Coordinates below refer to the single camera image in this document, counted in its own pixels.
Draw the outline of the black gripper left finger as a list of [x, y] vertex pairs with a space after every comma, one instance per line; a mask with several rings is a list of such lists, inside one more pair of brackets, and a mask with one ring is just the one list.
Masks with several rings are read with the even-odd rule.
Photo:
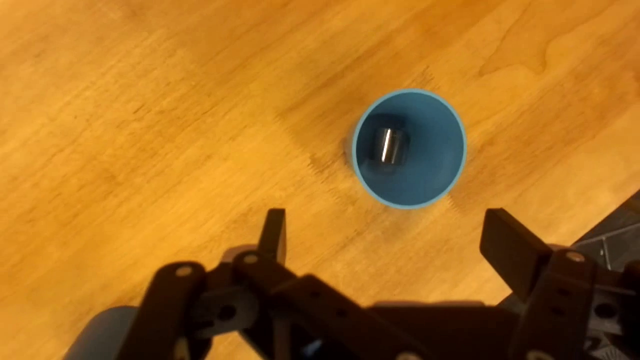
[[419, 340], [284, 257], [287, 211], [272, 207], [261, 239], [216, 268], [162, 265], [116, 360], [204, 360], [231, 331], [264, 360], [429, 360]]

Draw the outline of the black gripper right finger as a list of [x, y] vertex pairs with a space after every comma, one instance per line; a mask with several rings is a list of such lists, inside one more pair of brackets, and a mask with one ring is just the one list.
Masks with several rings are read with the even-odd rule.
[[598, 360], [601, 346], [640, 357], [637, 259], [610, 270], [577, 248], [554, 248], [505, 207], [485, 214], [480, 252], [525, 304], [511, 360]]

